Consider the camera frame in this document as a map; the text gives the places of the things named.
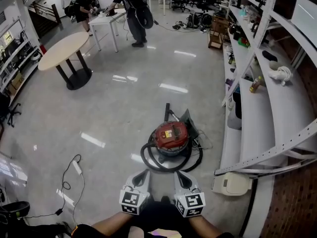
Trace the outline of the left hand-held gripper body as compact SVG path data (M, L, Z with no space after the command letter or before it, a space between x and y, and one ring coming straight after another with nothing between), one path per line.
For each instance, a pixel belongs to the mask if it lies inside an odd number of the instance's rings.
M149 192L142 192L131 186L125 186L120 191L119 204L121 211L130 215L140 215L150 198Z

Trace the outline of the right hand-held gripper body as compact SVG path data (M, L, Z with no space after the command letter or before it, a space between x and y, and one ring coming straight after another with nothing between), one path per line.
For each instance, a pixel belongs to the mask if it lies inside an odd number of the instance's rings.
M183 218L201 215L206 206L205 194L197 187L190 190L176 189L174 199Z

